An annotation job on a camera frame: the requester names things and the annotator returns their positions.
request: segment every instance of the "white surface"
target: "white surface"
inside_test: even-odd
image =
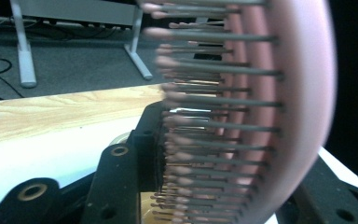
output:
[[[136,127],[139,117],[78,127],[59,133],[0,143],[0,202],[21,182],[51,177],[66,186],[95,171],[101,152]],[[324,148],[320,156],[341,180],[358,187],[358,176]],[[272,217],[268,224],[278,223]]]

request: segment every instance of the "bolt hole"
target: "bolt hole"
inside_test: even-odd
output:
[[[113,208],[105,207],[103,208],[103,211],[101,212],[101,218],[103,220],[110,219],[116,215],[116,211]]]
[[[36,194],[39,190],[40,190],[39,187],[34,186],[34,187],[30,188],[30,189],[27,189],[24,192],[24,195],[29,197],[29,196],[32,196],[32,195]]]
[[[122,156],[127,154],[127,152],[129,152],[127,147],[115,147],[112,149],[111,154],[112,156]]]
[[[349,221],[349,222],[353,222],[354,221],[354,216],[351,214],[351,212],[348,212],[347,210],[344,209],[338,209],[336,211],[337,215],[339,217],[341,217],[342,219]]]
[[[48,186],[45,184],[33,184],[22,189],[18,195],[20,201],[31,201],[46,192]]]

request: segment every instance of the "floor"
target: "floor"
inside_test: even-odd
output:
[[[0,77],[24,97],[36,97],[79,91],[151,85],[166,82],[153,64],[158,41],[141,36],[140,57],[154,78],[144,80],[123,46],[131,42],[131,30],[83,27],[79,24],[50,25],[27,21],[27,37],[31,42],[38,85],[33,89],[20,86],[17,37],[8,19],[0,24],[0,59],[12,67]],[[0,61],[0,71],[8,63]],[[0,80],[0,98],[20,96]]]

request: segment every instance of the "wooden surface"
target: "wooden surface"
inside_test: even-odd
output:
[[[0,142],[142,114],[159,85],[0,101]]]

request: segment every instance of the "hairbrush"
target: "hairbrush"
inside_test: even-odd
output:
[[[264,223],[314,164],[335,101],[335,49],[324,0],[147,0],[161,40],[166,167],[155,220]],[[211,54],[221,61],[188,59]]]

